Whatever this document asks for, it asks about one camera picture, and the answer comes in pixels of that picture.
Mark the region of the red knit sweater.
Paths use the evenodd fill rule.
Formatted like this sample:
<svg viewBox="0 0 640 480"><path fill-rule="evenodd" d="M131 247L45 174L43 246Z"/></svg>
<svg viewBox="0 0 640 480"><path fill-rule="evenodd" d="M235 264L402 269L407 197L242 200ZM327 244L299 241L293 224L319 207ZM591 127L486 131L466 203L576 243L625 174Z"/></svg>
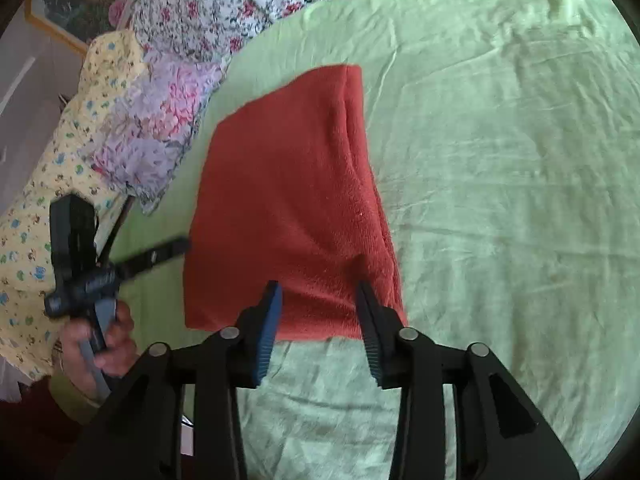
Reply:
<svg viewBox="0 0 640 480"><path fill-rule="evenodd" d="M278 282L282 340L356 338L355 292L402 310L369 162L362 73L310 70L216 127L183 267L186 325L216 332Z"/></svg>

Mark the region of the pink lilac floral pillow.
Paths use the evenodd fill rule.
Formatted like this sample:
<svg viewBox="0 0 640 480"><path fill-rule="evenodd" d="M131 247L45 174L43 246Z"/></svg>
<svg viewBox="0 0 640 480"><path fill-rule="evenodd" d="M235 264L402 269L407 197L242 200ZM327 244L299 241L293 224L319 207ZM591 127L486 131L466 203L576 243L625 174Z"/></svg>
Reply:
<svg viewBox="0 0 640 480"><path fill-rule="evenodd" d="M190 150L229 60L191 62L152 49L143 61L145 70L114 101L81 156L152 214Z"/></svg>

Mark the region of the yellow patterned blanket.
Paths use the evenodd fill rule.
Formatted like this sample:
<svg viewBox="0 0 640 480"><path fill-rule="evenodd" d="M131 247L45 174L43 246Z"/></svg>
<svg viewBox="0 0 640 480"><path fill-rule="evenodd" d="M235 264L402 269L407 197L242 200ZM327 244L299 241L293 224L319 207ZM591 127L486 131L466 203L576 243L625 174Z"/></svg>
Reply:
<svg viewBox="0 0 640 480"><path fill-rule="evenodd" d="M115 101L146 72L143 49L130 30L90 44L76 94L24 188L1 217L1 356L28 378L52 372L58 322L44 315L43 297L54 287L49 212L52 200L75 192L98 214L102 246L125 196L110 188L80 158Z"/></svg>

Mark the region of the green bed sheet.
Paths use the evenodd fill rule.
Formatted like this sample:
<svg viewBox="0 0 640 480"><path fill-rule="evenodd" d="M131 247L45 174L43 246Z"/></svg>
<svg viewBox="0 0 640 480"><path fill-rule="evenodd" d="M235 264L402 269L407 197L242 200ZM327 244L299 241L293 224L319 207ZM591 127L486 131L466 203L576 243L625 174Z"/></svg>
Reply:
<svg viewBox="0 0 640 480"><path fill-rule="evenodd" d="M329 0L282 18L235 55L113 256L186 232L224 116L338 63L362 69L410 324L488 344L601 477L639 406L639 46L611 0Z"/></svg>

